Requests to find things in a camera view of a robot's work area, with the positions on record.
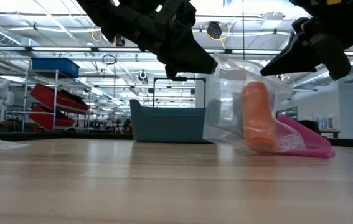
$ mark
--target pink plastic object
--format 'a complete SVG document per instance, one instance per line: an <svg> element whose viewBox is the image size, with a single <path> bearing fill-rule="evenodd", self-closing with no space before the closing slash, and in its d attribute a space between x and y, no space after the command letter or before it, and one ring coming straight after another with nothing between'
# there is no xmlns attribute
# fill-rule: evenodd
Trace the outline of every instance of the pink plastic object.
<svg viewBox="0 0 353 224"><path fill-rule="evenodd" d="M318 133L310 130L309 128L299 124L292 119L289 119L285 116L280 116L277 119L280 123L288 125L289 127L297 130L302 136L302 139L306 145L306 150L302 149L293 149L286 152L281 152L284 155L292 156L308 156L308 157L320 157L320 158L332 158L335 156L334 150L332 150L330 142L320 136ZM282 130L280 127L281 124L276 125L276 132Z"/></svg>

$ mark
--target ceiling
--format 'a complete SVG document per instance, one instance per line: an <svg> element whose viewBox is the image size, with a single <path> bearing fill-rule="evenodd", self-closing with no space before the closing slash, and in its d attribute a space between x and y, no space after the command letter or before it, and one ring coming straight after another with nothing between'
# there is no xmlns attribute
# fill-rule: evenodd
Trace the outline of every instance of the ceiling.
<svg viewBox="0 0 353 224"><path fill-rule="evenodd" d="M222 48L221 41L212 40L205 32L199 32L200 29L205 30L205 26L210 21L219 21L224 35L229 35L224 41L226 49L281 50L289 39L292 22L299 17L308 16L303 9L292 5L288 0L244 0L244 5L241 0L212 0L210 4L208 0L191 0L191 3L197 9L197 22L193 27L194 38L203 48ZM246 17L244 25L243 9ZM265 26L266 13L282 14L283 18L273 27L272 24ZM33 43L41 47L112 47L105 37L101 37L100 29L94 26L76 0L0 0L0 33L21 45ZM127 40L126 47L136 47L136 44ZM118 57L118 63L109 66L102 63L105 53L100 52L45 51L34 52L34 54L38 57L72 59L80 66L80 74L86 78L84 82L102 85L100 90L105 94L99 96L98 100L103 101L108 99L107 96L125 101L136 97L142 101L150 99L152 94L148 93L147 88L110 88L104 85L142 85L138 78L142 70L147 73L148 86L153 85L154 77L166 76L164 65L156 61L153 54L117 53L115 56ZM27 53L0 51L0 60L5 60L24 70L28 69L30 57L31 55ZM264 65L273 57L272 55L247 55L246 59ZM187 88L195 87L195 81L178 83L159 80L156 84L185 87L158 90L157 96L183 97L178 100L160 100L162 101L160 106L194 106L194 103L186 103L185 98L189 97L189 101L194 102L194 97Z"/></svg>

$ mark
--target metal shelving rack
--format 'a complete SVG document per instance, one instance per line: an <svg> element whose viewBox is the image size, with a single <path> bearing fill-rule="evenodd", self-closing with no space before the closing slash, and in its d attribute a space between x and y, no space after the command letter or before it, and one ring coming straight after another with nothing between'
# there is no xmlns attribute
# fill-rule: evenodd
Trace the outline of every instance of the metal shelving rack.
<svg viewBox="0 0 353 224"><path fill-rule="evenodd" d="M42 74L47 74L47 75L55 74L54 86L53 86L53 88L54 88L53 112L52 113L48 113L48 112L26 111L27 110L27 91L28 91L28 87L31 86L29 84L28 78L30 78L30 77L44 77ZM60 75L66 77L66 74L62 73L59 70L29 70L29 71L26 71L24 74L11 74L11 73L0 74L0 76L12 76L12 77L24 77L25 78L24 84L21 85L21 86L24 86L24 99L23 99L24 102L23 102L22 111L13 111L12 112L14 114L22 114L22 132L24 132L24 127L25 127L25 123L26 123L26 115L27 114L48 114L48 115L52 115L53 116L52 131L56 130L56 125L55 124L56 124L56 111L57 111L57 90L59 89L59 76ZM64 87L76 87L76 86L75 85L64 85ZM86 85L86 84L83 84L83 86L81 86L81 88L89 89L88 104L90 105L92 88L90 86ZM89 124L90 124L90 110L88 110L88 133L89 133Z"/></svg>

